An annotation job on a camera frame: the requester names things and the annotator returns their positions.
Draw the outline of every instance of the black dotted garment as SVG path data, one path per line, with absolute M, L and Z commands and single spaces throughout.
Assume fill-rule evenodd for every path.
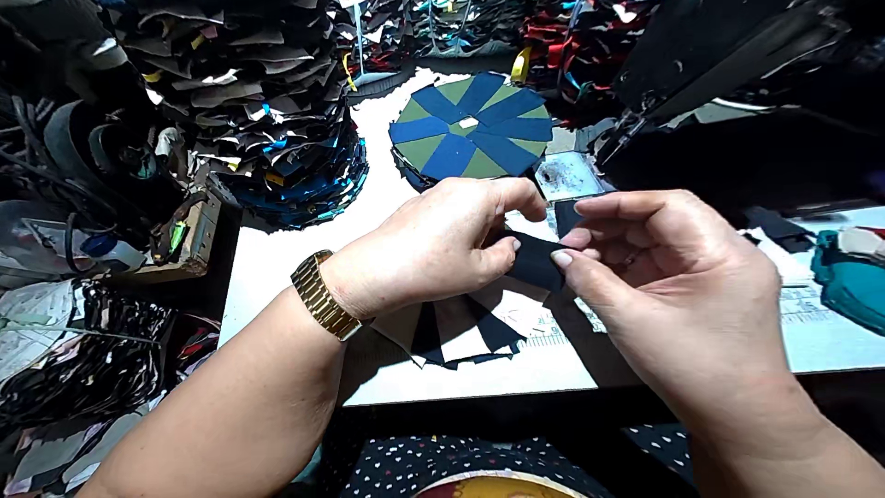
M 591 498 L 612 496 L 544 438 L 497 444 L 451 436 L 368 440 L 340 496 L 412 496 L 447 476 L 503 470 L 548 478 Z
M 689 433 L 682 424 L 637 425 L 622 431 L 644 452 L 694 485 Z

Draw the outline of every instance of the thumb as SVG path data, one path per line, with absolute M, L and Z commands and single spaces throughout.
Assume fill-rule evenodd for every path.
M 568 286 L 600 314 L 600 318 L 617 319 L 620 310 L 626 311 L 643 297 L 611 268 L 585 253 L 562 249 L 554 251 L 550 257 L 566 275 Z
M 478 273 L 483 280 L 491 282 L 510 271 L 520 245 L 516 237 L 504 237 L 485 249 L 474 250 L 479 256 Z

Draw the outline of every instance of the hand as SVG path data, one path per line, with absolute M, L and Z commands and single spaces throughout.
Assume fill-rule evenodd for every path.
M 740 438 L 754 417 L 794 415 L 804 393 L 781 342 L 780 280 L 759 249 L 686 191 L 614 192 L 575 210 L 584 220 L 562 241 L 574 249 L 554 261 L 689 427 Z
M 546 217 L 546 203 L 526 178 L 447 178 L 319 271 L 335 301 L 359 319 L 472 292 L 513 266 L 516 238 L 482 247 L 489 232 L 504 224 L 504 213 L 514 209 L 534 222 Z

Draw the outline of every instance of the gold watch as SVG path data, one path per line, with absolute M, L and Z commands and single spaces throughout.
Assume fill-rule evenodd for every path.
M 345 341 L 363 324 L 338 306 L 319 274 L 319 265 L 330 256 L 331 251 L 323 250 L 308 257 L 292 274 L 292 284 L 313 319 L 338 340 Z

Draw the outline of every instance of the blue and green patchwork circle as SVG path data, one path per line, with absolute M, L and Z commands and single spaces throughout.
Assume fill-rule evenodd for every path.
M 522 175 L 553 139 L 544 99 L 482 73 L 412 94 L 390 125 L 394 147 L 421 175 Z

